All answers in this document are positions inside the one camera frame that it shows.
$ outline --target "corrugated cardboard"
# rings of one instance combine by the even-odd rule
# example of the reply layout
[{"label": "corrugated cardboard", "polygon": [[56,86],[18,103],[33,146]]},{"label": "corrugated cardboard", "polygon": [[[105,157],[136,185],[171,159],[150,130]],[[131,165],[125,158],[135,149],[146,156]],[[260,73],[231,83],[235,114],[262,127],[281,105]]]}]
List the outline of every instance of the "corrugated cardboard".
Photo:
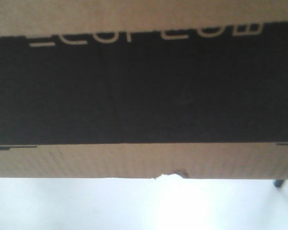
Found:
[{"label": "corrugated cardboard", "polygon": [[[288,1],[0,1],[0,36],[265,22],[288,22]],[[287,144],[122,143],[5,149],[0,150],[0,177],[156,178],[177,173],[187,178],[288,179]]]},{"label": "corrugated cardboard", "polygon": [[275,143],[49,145],[0,151],[0,177],[286,178]]}]

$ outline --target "dark object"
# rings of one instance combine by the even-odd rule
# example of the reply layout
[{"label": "dark object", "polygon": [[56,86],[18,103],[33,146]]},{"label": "dark object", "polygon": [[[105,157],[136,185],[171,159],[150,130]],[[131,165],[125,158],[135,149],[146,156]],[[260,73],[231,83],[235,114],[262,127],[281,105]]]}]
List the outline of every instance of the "dark object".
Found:
[{"label": "dark object", "polygon": [[288,142],[288,23],[260,29],[0,37],[0,145]]},{"label": "dark object", "polygon": [[285,182],[285,180],[275,180],[273,184],[276,188],[281,188],[283,186],[284,182]]}]

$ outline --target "white background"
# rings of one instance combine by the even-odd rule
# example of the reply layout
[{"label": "white background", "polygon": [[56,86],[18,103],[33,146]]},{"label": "white background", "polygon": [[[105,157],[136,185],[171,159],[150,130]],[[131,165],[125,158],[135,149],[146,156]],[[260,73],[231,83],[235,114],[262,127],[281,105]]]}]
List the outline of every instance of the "white background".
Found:
[{"label": "white background", "polygon": [[288,181],[0,178],[0,230],[288,230]]}]

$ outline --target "cardboard box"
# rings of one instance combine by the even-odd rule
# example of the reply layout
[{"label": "cardboard box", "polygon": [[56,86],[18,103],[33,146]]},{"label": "cardboard box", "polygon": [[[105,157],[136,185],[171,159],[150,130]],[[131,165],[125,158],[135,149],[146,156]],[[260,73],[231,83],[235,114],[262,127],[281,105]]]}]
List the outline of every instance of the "cardboard box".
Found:
[{"label": "cardboard box", "polygon": [[288,178],[288,1],[0,1],[0,177],[163,173]]}]

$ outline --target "torn cardboard edge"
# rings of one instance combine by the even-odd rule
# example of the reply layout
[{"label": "torn cardboard edge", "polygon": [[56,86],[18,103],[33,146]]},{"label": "torn cardboard edge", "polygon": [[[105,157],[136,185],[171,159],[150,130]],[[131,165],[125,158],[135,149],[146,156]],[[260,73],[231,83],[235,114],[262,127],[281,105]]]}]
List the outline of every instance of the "torn cardboard edge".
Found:
[{"label": "torn cardboard edge", "polygon": [[0,151],[0,177],[288,179],[288,145],[41,145]]},{"label": "torn cardboard edge", "polygon": [[288,0],[1,0],[0,36],[187,30],[288,22]]}]

